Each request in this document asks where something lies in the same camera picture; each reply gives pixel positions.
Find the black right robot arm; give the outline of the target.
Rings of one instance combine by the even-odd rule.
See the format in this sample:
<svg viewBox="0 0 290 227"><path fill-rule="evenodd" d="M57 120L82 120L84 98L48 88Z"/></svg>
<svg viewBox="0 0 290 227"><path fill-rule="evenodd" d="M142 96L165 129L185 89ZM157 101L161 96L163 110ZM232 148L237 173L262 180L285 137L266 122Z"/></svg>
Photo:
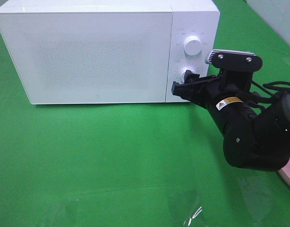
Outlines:
<svg viewBox="0 0 290 227"><path fill-rule="evenodd" d="M220 70L200 77L187 70L173 95L206 109L223 135L223 153L234 167L277 171L290 159L290 82L261 86L251 92L252 74Z"/></svg>

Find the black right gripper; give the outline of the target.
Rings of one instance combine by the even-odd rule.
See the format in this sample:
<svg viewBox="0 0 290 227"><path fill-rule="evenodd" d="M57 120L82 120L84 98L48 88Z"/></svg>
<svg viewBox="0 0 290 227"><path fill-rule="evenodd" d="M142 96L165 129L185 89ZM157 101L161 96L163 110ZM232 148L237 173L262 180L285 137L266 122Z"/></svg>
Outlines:
<svg viewBox="0 0 290 227"><path fill-rule="evenodd" d="M253 109L237 96L238 86L222 84L223 76L201 78L186 70L183 79L184 84L173 82L172 94L206 109L215 123L250 121L256 117Z"/></svg>

